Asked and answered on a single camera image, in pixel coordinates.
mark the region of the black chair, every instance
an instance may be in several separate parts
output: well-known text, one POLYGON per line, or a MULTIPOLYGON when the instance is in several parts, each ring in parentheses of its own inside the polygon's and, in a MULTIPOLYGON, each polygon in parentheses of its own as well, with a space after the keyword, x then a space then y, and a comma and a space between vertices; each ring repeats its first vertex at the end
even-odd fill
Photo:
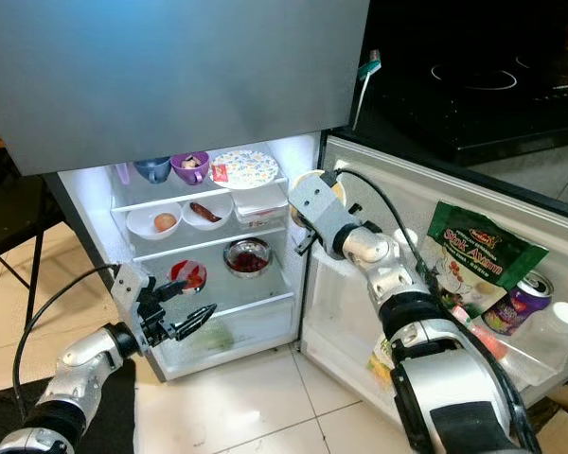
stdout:
POLYGON ((0 149, 0 163, 0 255, 36 237, 29 283, 0 256, 5 268, 29 290, 27 325, 33 315, 44 230, 65 219, 42 177, 18 177, 4 149, 0 149))

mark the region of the egg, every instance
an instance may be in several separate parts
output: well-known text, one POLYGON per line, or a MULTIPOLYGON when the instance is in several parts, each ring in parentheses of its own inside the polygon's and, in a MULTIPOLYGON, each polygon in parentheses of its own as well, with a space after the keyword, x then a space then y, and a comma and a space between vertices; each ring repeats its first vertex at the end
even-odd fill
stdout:
POLYGON ((161 213, 153 219, 153 225, 158 232, 164 232, 177 223, 177 218, 171 213, 161 213))

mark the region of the soda can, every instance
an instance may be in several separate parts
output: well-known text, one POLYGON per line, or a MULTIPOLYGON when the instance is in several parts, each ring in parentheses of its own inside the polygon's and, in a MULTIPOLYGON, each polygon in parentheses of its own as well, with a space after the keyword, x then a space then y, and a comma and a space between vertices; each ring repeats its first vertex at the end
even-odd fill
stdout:
POLYGON ((531 271, 484 312, 482 320, 492 331, 511 336, 530 314, 549 306, 552 296, 551 281, 538 271, 531 271))

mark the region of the stovetop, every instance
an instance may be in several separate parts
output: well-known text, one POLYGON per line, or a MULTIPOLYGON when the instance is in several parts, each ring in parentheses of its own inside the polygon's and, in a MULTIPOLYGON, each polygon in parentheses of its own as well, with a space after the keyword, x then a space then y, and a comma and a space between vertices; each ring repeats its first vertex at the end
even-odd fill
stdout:
POLYGON ((568 145, 568 53, 483 68, 382 57, 355 132, 378 136, 380 118, 461 166, 568 145))

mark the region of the tiled floor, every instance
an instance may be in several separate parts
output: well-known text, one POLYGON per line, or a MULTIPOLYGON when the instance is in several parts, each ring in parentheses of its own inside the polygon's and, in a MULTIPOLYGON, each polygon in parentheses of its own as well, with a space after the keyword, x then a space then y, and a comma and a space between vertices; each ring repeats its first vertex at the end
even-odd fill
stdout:
MULTIPOLYGON (((29 274, 33 242, 4 258, 29 274)), ((64 225, 46 236, 37 307, 91 267, 64 225)), ((27 291, 0 264, 0 389, 23 329, 27 291)), ((116 318, 98 277, 72 288, 31 335, 23 381, 54 373, 67 345, 116 318)), ((405 437, 289 346, 161 384, 136 358, 137 453, 363 454, 410 452, 405 437)))

